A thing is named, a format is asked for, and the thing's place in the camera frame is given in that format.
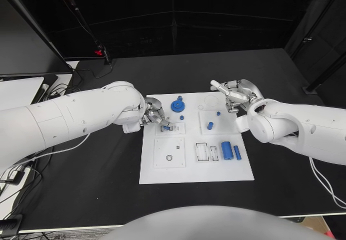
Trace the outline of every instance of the black wall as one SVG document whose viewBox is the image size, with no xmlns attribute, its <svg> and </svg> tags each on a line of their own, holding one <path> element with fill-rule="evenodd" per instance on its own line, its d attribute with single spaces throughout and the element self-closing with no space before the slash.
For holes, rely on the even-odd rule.
<svg viewBox="0 0 346 240">
<path fill-rule="evenodd" d="M 114 58 L 282 48 L 311 0 L 76 0 Z M 93 57 L 63 0 L 21 0 L 65 58 Z"/>
</svg>

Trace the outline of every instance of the blue object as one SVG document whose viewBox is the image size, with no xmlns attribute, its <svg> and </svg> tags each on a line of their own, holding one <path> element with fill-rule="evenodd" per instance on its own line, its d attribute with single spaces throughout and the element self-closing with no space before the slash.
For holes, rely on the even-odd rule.
<svg viewBox="0 0 346 240">
<path fill-rule="evenodd" d="M 181 101 L 181 96 L 177 97 L 177 100 L 170 104 L 170 109 L 173 112 L 180 113 L 186 109 L 186 104 Z"/>
<path fill-rule="evenodd" d="M 232 148 L 230 148 L 230 142 L 225 141 L 220 144 L 220 148 L 222 148 L 222 153 L 223 153 L 223 159 L 225 160 L 230 160 L 233 159 L 233 152 L 232 152 Z"/>
<path fill-rule="evenodd" d="M 207 130 L 212 130 L 212 128 L 213 128 L 213 122 L 212 122 L 212 121 L 209 122 L 209 124 L 207 124 L 207 127 L 206 127 L 206 128 L 207 128 Z"/>
<path fill-rule="evenodd" d="M 242 156 L 240 156 L 240 153 L 239 153 L 238 146 L 233 146 L 233 152 L 235 152 L 236 160 L 242 160 Z"/>
</svg>

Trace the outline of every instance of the black table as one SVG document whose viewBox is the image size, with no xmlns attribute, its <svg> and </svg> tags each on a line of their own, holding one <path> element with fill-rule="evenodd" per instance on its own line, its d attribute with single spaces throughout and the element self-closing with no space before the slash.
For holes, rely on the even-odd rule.
<svg viewBox="0 0 346 240">
<path fill-rule="evenodd" d="M 282 49 L 216 52 L 115 59 L 111 74 L 83 76 L 83 90 L 114 81 L 128 81 L 142 96 L 210 91 L 210 80 L 246 79 L 262 95 L 289 104 L 323 105 L 317 95 L 305 95 L 304 80 Z M 78 64 L 99 73 L 102 60 Z M 220 205 L 252 209 L 275 216 L 343 213 L 311 172 L 308 157 L 282 146 L 259 143 L 242 134 L 253 181 L 140 185 L 141 131 L 124 134 L 112 124 L 93 132 L 85 143 L 52 156 L 43 181 L 20 207 L 20 230 L 122 225 L 166 209 Z M 73 147 L 83 137 L 59 144 Z M 337 196 L 346 199 L 346 167 L 315 161 Z"/>
</svg>

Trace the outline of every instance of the robotic arm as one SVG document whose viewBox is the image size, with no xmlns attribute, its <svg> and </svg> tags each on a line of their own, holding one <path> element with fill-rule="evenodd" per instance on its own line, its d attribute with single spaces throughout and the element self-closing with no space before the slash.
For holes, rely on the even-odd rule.
<svg viewBox="0 0 346 240">
<path fill-rule="evenodd" d="M 346 165 L 346 110 L 315 105 L 294 105 L 265 99 L 245 79 L 217 83 L 210 90 L 225 94 L 225 106 L 246 115 L 235 120 L 238 131 L 251 131 L 262 143 L 281 145 L 324 162 Z"/>
<path fill-rule="evenodd" d="M 31 153 L 112 123 L 122 125 L 124 133 L 150 123 L 170 125 L 161 102 L 142 98 L 125 81 L 0 111 L 0 173 Z"/>
</svg>

